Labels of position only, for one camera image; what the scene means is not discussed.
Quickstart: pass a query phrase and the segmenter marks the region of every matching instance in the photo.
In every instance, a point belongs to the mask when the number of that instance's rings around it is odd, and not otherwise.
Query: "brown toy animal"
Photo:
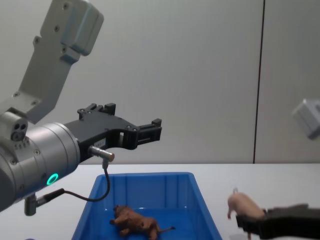
[[[128,206],[117,205],[113,210],[115,219],[111,219],[110,224],[116,225],[123,237],[130,233],[142,233],[148,235],[149,240],[157,240],[158,234],[176,229],[172,226],[160,230],[157,220],[152,217],[144,217]]]

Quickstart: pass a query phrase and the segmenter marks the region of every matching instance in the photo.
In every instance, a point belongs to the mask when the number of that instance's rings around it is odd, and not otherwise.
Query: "white wall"
[[[320,162],[291,116],[303,98],[320,97],[320,1],[266,0],[256,163]]]
[[[114,163],[253,161],[262,0],[91,2],[104,14],[96,45],[41,123],[114,102],[134,124],[163,119],[160,142],[114,150]],[[49,5],[0,1],[0,73],[11,81],[2,82],[0,101],[18,89]]]

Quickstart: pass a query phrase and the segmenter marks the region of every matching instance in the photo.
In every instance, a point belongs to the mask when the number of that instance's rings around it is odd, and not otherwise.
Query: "blue plastic bin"
[[[143,235],[119,236],[109,221],[115,205],[128,205],[146,217],[156,218],[161,229],[176,227],[158,240],[221,240],[193,174],[111,174],[111,191],[100,202],[85,205],[73,240],[147,240]],[[90,198],[106,192],[104,175],[96,178]]]

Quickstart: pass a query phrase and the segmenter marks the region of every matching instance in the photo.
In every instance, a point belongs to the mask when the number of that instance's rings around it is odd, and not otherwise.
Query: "white table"
[[[224,240],[245,240],[247,236],[237,227],[235,216],[232,216],[232,220],[227,218],[227,198],[235,187],[247,193],[264,208],[298,203],[309,203],[311,207],[320,208],[320,164],[110,165],[108,171],[110,174],[193,173]],[[103,169],[100,165],[81,165],[74,173],[37,195],[65,188],[88,196],[96,177],[101,174]],[[27,217],[21,201],[0,213],[0,239],[69,240],[85,204],[85,201],[65,194],[39,207],[35,216]]]

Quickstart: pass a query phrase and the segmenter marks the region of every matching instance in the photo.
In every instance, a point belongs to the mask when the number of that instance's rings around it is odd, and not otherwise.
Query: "black cable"
[[[111,187],[111,184],[110,184],[110,177],[109,177],[109,174],[107,172],[107,169],[104,168],[104,175],[105,175],[105,178],[106,178],[106,184],[107,184],[107,188],[106,188],[106,192],[104,195],[102,195],[101,197],[99,198],[87,198],[87,197],[84,197],[84,196],[80,196],[79,194],[76,194],[72,191],[64,191],[65,194],[70,194],[72,196],[75,196],[76,198],[79,198],[79,199],[82,199],[82,200],[85,200],[87,202],[99,202],[101,201],[102,199],[104,199],[110,192],[110,187]]]
[[[72,196],[74,196],[76,198],[85,200],[87,202],[94,202],[95,203],[95,202],[99,202],[99,201],[103,200],[109,194],[110,188],[111,188],[110,177],[109,177],[107,168],[104,167],[103,170],[104,170],[104,175],[105,175],[105,178],[106,178],[107,188],[106,188],[105,194],[102,195],[101,197],[99,197],[99,198],[87,198],[87,197],[81,196],[79,194],[76,194],[76,193],[74,193],[72,191],[66,191],[63,188],[61,188],[61,189],[58,189],[56,191],[53,191],[51,193],[48,193],[48,194],[44,195],[43,198],[45,199],[45,202],[43,204],[50,202],[51,200],[61,196],[62,194],[69,194],[69,195],[72,195]]]

